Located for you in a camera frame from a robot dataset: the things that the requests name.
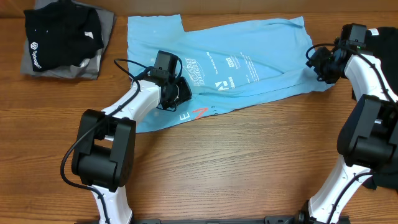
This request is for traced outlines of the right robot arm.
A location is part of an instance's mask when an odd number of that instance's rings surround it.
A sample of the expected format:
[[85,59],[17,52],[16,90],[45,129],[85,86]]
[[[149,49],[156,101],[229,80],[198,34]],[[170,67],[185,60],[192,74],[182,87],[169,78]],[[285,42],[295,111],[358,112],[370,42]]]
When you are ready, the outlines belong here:
[[332,44],[312,46],[307,66],[327,84],[349,80],[356,106],[337,139],[338,160],[321,189],[287,223],[349,223],[346,204],[370,177],[397,160],[397,95],[366,46],[369,29],[347,24]]

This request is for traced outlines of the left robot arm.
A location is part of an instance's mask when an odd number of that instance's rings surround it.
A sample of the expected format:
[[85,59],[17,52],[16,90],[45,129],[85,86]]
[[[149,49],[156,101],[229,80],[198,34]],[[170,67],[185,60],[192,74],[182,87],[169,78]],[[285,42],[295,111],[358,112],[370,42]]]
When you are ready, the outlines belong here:
[[98,223],[133,223],[125,185],[134,162],[136,127],[152,110],[174,112],[191,99],[182,68],[178,56],[158,51],[153,66],[129,75],[131,87],[117,102],[82,114],[76,141],[62,164],[71,159],[72,173],[81,180],[66,180],[68,185],[93,194]]

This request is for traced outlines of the light blue t-shirt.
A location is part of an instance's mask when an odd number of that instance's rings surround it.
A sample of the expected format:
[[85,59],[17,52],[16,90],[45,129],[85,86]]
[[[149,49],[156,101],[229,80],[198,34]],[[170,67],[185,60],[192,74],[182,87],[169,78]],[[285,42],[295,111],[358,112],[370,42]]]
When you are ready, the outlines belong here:
[[174,112],[148,113],[137,126],[140,133],[329,87],[307,67],[312,40],[302,17],[187,32],[179,15],[132,16],[127,28],[131,73],[153,65],[159,51],[170,52],[181,59],[177,73],[192,92]]

